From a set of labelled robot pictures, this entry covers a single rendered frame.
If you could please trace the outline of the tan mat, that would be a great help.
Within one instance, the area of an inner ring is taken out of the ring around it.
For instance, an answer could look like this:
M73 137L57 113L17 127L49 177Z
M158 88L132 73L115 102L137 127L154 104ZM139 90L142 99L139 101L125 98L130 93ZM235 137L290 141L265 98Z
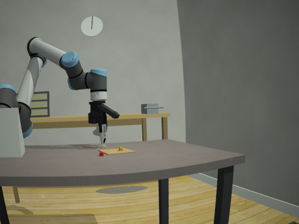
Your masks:
M119 150L119 148L117 149L104 149L104 150L98 150L100 152L104 152L107 155L113 155L113 154L124 154L124 153L135 153L136 151L130 150L130 149L125 149L123 148L122 151Z

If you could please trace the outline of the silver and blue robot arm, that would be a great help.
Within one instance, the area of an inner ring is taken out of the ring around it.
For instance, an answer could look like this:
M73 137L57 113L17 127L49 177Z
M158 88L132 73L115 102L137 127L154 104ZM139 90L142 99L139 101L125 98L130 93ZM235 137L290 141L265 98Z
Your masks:
M23 138L33 129L30 120L30 104L41 68L47 60L57 64L67 72L68 86L72 90L90 89L91 100L107 100L107 72L91 69L84 73L75 52L64 52L44 43L41 38L33 37L27 43L30 61L16 97L16 90L9 84L0 85L0 108L18 108ZM61 61L62 60L62 61Z

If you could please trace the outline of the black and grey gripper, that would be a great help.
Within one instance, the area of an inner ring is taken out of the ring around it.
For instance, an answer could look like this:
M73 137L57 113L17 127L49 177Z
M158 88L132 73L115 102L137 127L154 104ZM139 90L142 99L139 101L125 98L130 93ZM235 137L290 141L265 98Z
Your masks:
M93 134L100 136L101 144L105 143L107 136L107 115L101 109L98 108L99 104L94 103L106 103L105 100L89 102L91 112L88 113L89 124L98 124ZM98 122L98 123L97 123ZM103 130L104 128L104 130ZM104 133L104 134L103 134Z

